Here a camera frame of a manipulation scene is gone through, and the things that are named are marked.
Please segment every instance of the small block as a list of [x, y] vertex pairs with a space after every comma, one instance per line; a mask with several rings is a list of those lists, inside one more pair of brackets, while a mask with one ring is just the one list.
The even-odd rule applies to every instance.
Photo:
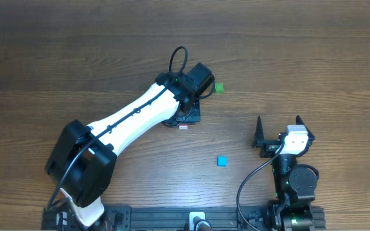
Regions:
[[188, 129], [188, 125], [187, 125], [187, 124], [180, 124], [180, 125], [179, 125], [179, 129], [184, 129], [184, 130], [186, 130], [186, 129]]
[[227, 157], [218, 157], [218, 166], [225, 167], [226, 165], [228, 165]]
[[215, 93], [224, 93], [224, 83], [215, 84]]

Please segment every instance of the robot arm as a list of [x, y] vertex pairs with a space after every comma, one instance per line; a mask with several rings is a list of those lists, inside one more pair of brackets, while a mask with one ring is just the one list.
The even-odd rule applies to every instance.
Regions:
[[[181, 48], [174, 51], [171, 62]], [[182, 73], [185, 63], [178, 73], [161, 73], [146, 93], [115, 114], [87, 126], [75, 120], [62, 130], [46, 164], [47, 174], [57, 184], [48, 210], [61, 190], [84, 228], [101, 225], [105, 210], [100, 195], [110, 183], [118, 155], [157, 123], [189, 115], [214, 82], [201, 63]]]

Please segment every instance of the blue block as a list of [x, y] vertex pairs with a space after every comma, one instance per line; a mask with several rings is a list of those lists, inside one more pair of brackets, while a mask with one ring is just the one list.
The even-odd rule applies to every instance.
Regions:
[[228, 165], [227, 157], [218, 157], [218, 166], [226, 167], [226, 165]]

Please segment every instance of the green block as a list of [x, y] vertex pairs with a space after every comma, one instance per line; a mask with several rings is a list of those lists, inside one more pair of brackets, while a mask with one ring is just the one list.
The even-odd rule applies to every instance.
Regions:
[[224, 93], [224, 83], [215, 84], [215, 93]]

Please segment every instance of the wood grain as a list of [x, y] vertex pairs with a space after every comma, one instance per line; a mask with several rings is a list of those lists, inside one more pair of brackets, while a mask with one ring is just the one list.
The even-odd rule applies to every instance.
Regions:
[[[301, 115], [317, 140], [316, 201], [330, 229], [370, 229], [370, 1], [0, 0], [0, 228], [38, 229], [44, 165], [65, 124], [118, 111], [190, 51], [225, 86], [189, 130], [157, 125], [118, 158], [104, 203], [235, 206], [264, 160], [251, 148]], [[216, 157], [228, 156], [227, 167]], [[244, 205], [273, 199], [269, 167]]]

